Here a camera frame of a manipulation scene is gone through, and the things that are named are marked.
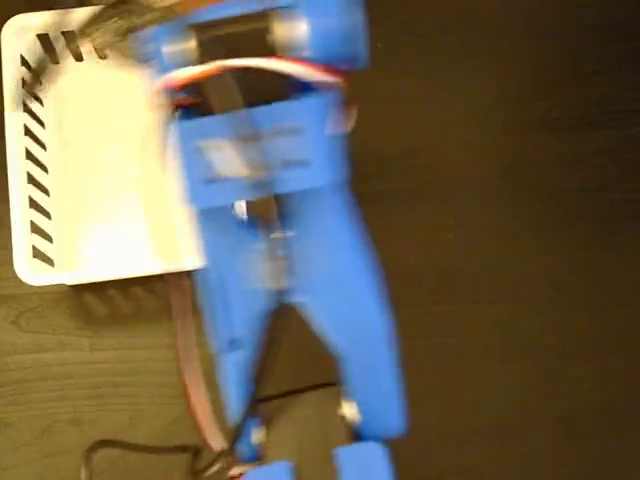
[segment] brown cable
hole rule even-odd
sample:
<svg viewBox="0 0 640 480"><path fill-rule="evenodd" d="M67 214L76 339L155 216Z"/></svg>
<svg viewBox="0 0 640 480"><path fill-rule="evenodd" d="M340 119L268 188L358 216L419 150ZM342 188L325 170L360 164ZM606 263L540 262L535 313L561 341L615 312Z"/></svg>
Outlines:
<svg viewBox="0 0 640 480"><path fill-rule="evenodd" d="M227 448L227 441L213 413L196 333L191 279L188 273L166 276L171 316L176 325L178 367L189 408L202 437L213 452Z"/></svg>

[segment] wood grain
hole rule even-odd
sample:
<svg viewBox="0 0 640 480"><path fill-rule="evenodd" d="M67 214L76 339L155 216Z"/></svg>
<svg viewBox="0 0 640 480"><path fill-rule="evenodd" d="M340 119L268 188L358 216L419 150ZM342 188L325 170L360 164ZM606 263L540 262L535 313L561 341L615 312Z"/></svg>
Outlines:
<svg viewBox="0 0 640 480"><path fill-rule="evenodd" d="M369 6L354 186L403 342L412 422L393 444L398 477L635 479L637 2ZM3 3L2 18L18 8ZM285 362L280 381L326 375L320 358L312 374ZM160 283L22 285L4 216L0 479L73 478L101 436L197 438ZM101 466L99 478L177 471Z"/></svg>

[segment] ventilation slot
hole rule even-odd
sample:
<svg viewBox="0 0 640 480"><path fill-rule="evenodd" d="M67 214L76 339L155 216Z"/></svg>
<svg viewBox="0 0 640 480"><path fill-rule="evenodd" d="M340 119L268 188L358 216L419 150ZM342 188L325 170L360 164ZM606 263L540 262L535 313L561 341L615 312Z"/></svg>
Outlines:
<svg viewBox="0 0 640 480"><path fill-rule="evenodd" d="M37 81L38 85L42 84L42 79L40 78L40 75L36 73L33 66L29 63L29 60L27 60L23 55L20 55L20 66L24 68L27 72L29 72L29 75L31 75L33 79Z"/></svg>
<svg viewBox="0 0 640 480"><path fill-rule="evenodd" d="M22 79L22 90L25 91L33 99L34 102L38 103L40 106L44 106L42 97L40 95L38 95L36 92L30 92L29 90L27 90L27 80L24 78Z"/></svg>
<svg viewBox="0 0 640 480"><path fill-rule="evenodd" d="M31 220L31 233L49 243L53 243L53 237L44 228L42 228L33 220Z"/></svg>
<svg viewBox="0 0 640 480"><path fill-rule="evenodd" d="M60 57L58 56L55 45L53 44L53 40L51 40L51 35L48 33L38 33L36 37L49 61L53 65L59 65Z"/></svg>
<svg viewBox="0 0 640 480"><path fill-rule="evenodd" d="M84 57L82 56L82 50L80 50L80 43L78 42L78 34L73 30L65 30L64 32L60 32L62 34L62 38L64 38L64 43L67 46L69 52L71 52L71 56L76 62L82 62Z"/></svg>
<svg viewBox="0 0 640 480"><path fill-rule="evenodd" d="M33 130L31 130L28 125L24 126L24 136L38 145L45 152L47 151L47 146L45 145L45 143L40 139L40 137L33 133Z"/></svg>
<svg viewBox="0 0 640 480"><path fill-rule="evenodd" d="M50 267L56 266L55 262L53 261L53 258L51 258L49 255L44 253L35 245L31 246L31 253L33 255L33 258L35 258L36 260L39 260L42 263L49 265Z"/></svg>
<svg viewBox="0 0 640 480"><path fill-rule="evenodd" d="M34 212L39 213L47 220L51 220L51 212L49 212L49 210L47 210L42 205L40 205L40 203L38 203L38 201L35 200L33 197L29 197L29 208Z"/></svg>
<svg viewBox="0 0 640 480"><path fill-rule="evenodd" d="M40 182L40 180L38 180L36 177L34 177L29 172L27 172L27 184L29 184L32 187L36 188L43 195L46 195L47 197L51 196L51 193L49 192L49 189L47 187L45 187L42 184L42 182Z"/></svg>
<svg viewBox="0 0 640 480"><path fill-rule="evenodd" d="M44 173L49 173L49 169L47 168L47 166L44 163L42 163L42 161L38 157L36 157L33 154L33 152L31 150L29 150L29 148L25 148L25 156L26 156L28 162L31 162L32 164L34 164L36 167L38 167Z"/></svg>
<svg viewBox="0 0 640 480"><path fill-rule="evenodd" d="M40 116L33 111L29 104L27 104L27 102L22 102L22 110L24 110L24 113L29 115L34 122L44 128L44 120L42 120L42 118L40 118Z"/></svg>

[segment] blue 3d printed part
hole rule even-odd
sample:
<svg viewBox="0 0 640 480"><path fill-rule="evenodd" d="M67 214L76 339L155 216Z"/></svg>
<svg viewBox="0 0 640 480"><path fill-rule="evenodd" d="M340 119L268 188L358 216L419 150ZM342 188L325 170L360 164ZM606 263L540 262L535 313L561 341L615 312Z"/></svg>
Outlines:
<svg viewBox="0 0 640 480"><path fill-rule="evenodd" d="M164 48L190 24L265 12L287 26L289 56L341 69L368 62L361 0L229 0L138 35L159 75L189 64ZM267 239L232 211L234 202L265 195L282 201L288 255L286 300L299 308L335 356L344 395L358 407L355 429L364 443L336 449L340 478L391 479L386 448L402 435L407 407L394 318L383 273L349 189L344 134L328 129L340 92L309 89L249 108L268 164L269 182L247 174L237 155L239 112L181 115L175 121L189 198L197 212L207 266L196 286L228 420L238 422L253 392L252 371L269 313ZM256 452L244 448L243 458ZM293 478L286 462L258 468L248 480Z"/></svg>

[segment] dark wooden surface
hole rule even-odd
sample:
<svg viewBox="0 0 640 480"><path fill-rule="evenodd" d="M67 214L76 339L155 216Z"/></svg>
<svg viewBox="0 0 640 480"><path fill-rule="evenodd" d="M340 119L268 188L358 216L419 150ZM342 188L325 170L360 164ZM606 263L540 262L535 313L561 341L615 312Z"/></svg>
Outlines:
<svg viewBox="0 0 640 480"><path fill-rule="evenodd" d="M638 478L637 2L369 3L354 184L402 335L399 478ZM197 438L161 281L27 287L3 219L0 479L75 478L102 436Z"/></svg>

